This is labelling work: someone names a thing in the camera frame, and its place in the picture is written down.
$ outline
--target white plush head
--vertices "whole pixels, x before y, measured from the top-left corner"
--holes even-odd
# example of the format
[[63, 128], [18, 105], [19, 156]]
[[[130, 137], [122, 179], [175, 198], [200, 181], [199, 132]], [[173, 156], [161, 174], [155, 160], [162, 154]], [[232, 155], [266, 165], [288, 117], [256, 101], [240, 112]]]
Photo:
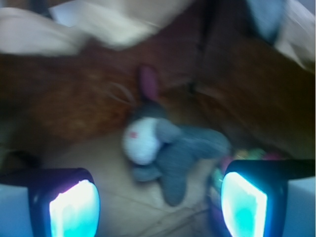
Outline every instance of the white plush head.
[[162, 142], [157, 138], [159, 119], [144, 117], [133, 122], [123, 136], [123, 150], [136, 164], [146, 165], [154, 161]]

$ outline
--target plush toy ear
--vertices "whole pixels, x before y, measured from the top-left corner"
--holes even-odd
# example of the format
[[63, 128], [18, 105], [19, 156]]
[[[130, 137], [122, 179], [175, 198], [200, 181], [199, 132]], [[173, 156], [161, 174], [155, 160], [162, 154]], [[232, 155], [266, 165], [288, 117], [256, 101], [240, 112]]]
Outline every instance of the plush toy ear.
[[172, 143], [181, 136], [182, 132], [179, 127], [172, 124], [165, 118], [160, 118], [156, 126], [157, 138], [165, 143]]

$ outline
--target black plastic frame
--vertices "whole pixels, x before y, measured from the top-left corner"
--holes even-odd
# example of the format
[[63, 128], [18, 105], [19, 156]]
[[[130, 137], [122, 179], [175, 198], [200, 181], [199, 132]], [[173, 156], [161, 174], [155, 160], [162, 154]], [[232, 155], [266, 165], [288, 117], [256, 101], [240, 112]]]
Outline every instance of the black plastic frame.
[[315, 160], [234, 160], [226, 174], [230, 172], [237, 172], [267, 194], [264, 237], [278, 237], [284, 228], [287, 183], [315, 176]]
[[0, 176], [0, 183], [28, 188], [34, 237], [51, 237], [49, 203], [79, 181], [94, 180], [86, 169], [28, 169]]

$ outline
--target gray plush donkey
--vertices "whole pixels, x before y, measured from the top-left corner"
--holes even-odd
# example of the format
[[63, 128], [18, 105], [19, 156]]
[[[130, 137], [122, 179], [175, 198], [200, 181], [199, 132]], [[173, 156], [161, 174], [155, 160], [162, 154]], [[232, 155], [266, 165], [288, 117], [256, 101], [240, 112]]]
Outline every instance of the gray plush donkey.
[[156, 75], [150, 67], [141, 67], [139, 85], [144, 103], [124, 133], [123, 150], [134, 163], [134, 178], [159, 179], [165, 201], [176, 206], [185, 197], [190, 168], [201, 158], [229, 155], [231, 145], [218, 131], [171, 123], [157, 103]]

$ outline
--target blue light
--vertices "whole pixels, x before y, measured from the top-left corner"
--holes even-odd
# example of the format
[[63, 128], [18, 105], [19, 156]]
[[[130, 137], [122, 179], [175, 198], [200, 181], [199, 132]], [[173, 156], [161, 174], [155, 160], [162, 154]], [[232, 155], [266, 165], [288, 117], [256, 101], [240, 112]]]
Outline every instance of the blue light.
[[236, 172], [228, 173], [224, 177], [222, 210], [232, 236], [263, 236], [267, 195]]
[[100, 213], [98, 190], [82, 180], [51, 201], [49, 212], [52, 237], [93, 237]]

